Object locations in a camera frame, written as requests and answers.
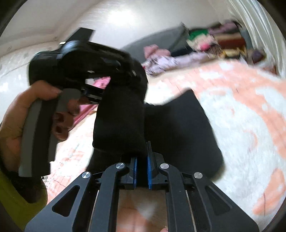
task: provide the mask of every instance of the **gray cloth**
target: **gray cloth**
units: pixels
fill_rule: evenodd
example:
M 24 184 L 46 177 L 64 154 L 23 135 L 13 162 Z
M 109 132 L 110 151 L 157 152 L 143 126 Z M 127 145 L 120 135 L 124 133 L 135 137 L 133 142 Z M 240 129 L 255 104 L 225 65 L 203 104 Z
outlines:
M 253 49 L 252 42 L 248 30 L 245 27 L 240 27 L 240 34 L 244 38 L 247 49 Z
M 132 58 L 143 63 L 146 60 L 144 56 L 144 47 L 156 44 L 160 49 L 167 49 L 172 52 L 187 46 L 187 38 L 188 29 L 181 23 L 178 27 L 146 36 L 121 48 L 121 50 L 130 53 Z

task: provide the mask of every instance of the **pile of clothes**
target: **pile of clothes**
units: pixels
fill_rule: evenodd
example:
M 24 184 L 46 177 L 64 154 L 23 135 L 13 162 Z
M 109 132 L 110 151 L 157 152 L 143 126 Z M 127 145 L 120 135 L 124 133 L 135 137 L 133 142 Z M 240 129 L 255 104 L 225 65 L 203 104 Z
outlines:
M 186 45 L 179 50 L 170 52 L 150 45 L 144 48 L 144 54 L 146 62 L 142 66 L 150 76 L 172 69 L 195 67 L 215 58 L 238 59 L 256 65 L 267 57 L 264 50 L 253 48 L 247 29 L 236 21 L 189 30 Z

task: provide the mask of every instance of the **green cloth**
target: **green cloth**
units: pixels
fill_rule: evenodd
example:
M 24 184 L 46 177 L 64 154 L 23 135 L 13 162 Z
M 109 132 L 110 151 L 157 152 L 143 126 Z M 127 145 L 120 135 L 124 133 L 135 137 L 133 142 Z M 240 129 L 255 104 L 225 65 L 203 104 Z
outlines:
M 198 35 L 201 35 L 201 34 L 207 35 L 208 30 L 207 29 L 201 29 L 201 30 L 196 30 L 196 31 L 191 32 L 190 36 L 189 36 L 189 40 L 193 40 L 194 38 L 196 38 Z
M 42 196 L 38 202 L 28 203 L 0 171 L 0 202 L 15 224 L 24 231 L 27 223 L 46 206 L 47 190 L 43 188 Z

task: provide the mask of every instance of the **ceiling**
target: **ceiling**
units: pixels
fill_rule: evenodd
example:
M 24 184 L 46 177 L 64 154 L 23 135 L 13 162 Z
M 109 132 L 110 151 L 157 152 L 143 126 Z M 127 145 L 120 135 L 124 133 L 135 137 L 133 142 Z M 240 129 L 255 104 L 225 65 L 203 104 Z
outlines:
M 32 44 L 56 41 L 100 0 L 28 0 L 0 37 L 0 56 Z

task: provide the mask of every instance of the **silver screw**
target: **silver screw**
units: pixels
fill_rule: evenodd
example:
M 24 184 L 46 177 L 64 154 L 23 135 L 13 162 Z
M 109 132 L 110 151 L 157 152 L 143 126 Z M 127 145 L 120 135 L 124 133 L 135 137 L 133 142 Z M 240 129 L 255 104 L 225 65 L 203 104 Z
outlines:
M 202 173 L 200 173 L 200 172 L 195 172 L 195 173 L 194 173 L 194 177 L 197 178 L 197 179 L 201 179 L 201 178 L 202 178 Z
M 160 168 L 162 169 L 168 169 L 169 168 L 169 165 L 167 163 L 162 163 L 160 164 Z
M 125 164 L 124 164 L 124 163 L 117 163 L 117 164 L 115 165 L 115 167 L 118 168 L 118 169 L 122 169 L 122 168 L 125 167 Z
M 82 178 L 87 179 L 90 177 L 90 172 L 84 172 L 82 173 Z

